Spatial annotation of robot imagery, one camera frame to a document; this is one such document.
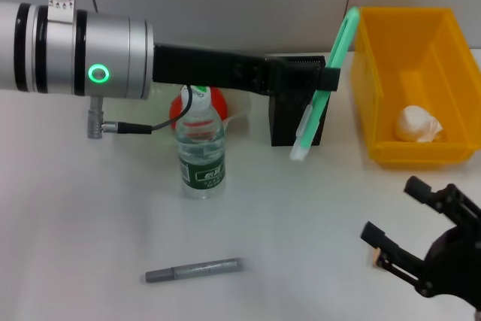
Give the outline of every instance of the marker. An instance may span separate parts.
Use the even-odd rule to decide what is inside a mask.
[[[147,283],[164,282],[172,280],[184,280],[186,278],[210,276],[213,274],[229,274],[244,269],[242,259],[222,259],[195,263],[193,265],[164,268],[157,271],[145,273]]]

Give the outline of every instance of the white table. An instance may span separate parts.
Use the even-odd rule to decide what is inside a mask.
[[[481,60],[481,52],[476,52]],[[451,224],[403,194],[411,174],[481,199],[481,155],[442,171],[387,171],[355,121],[349,55],[321,147],[271,148],[268,99],[227,134],[227,190],[180,196],[170,130],[86,139],[87,99],[0,92],[0,319],[21,321],[471,320],[371,267],[370,220],[424,258]],[[145,271],[243,256],[249,270],[156,285]]]

